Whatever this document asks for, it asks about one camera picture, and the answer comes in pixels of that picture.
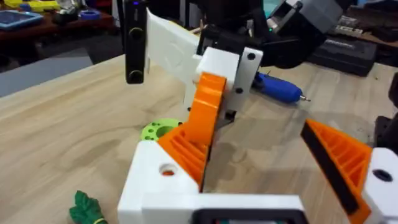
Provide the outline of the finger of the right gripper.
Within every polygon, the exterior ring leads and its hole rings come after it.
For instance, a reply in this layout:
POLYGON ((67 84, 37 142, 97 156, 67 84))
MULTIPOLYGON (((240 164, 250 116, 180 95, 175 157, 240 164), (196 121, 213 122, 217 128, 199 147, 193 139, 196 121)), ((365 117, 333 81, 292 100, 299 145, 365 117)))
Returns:
POLYGON ((189 141, 210 145, 222 107, 234 86, 239 55, 208 47, 196 69, 196 92, 193 97, 185 134, 189 141))

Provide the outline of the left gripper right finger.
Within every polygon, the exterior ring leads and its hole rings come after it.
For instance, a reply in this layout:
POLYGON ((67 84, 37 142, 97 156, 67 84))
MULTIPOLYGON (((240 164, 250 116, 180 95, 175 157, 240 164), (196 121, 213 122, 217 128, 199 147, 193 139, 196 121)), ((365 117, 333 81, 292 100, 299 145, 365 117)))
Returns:
POLYGON ((397 154, 307 119, 300 133, 350 223, 397 223, 397 154))

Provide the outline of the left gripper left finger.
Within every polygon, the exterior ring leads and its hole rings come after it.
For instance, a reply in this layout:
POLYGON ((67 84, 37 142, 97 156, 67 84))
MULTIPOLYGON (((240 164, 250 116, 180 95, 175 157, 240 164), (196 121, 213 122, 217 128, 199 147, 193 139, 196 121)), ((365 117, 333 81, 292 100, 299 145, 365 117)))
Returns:
POLYGON ((118 204, 119 223, 189 223, 199 185, 155 141, 141 141, 118 204))

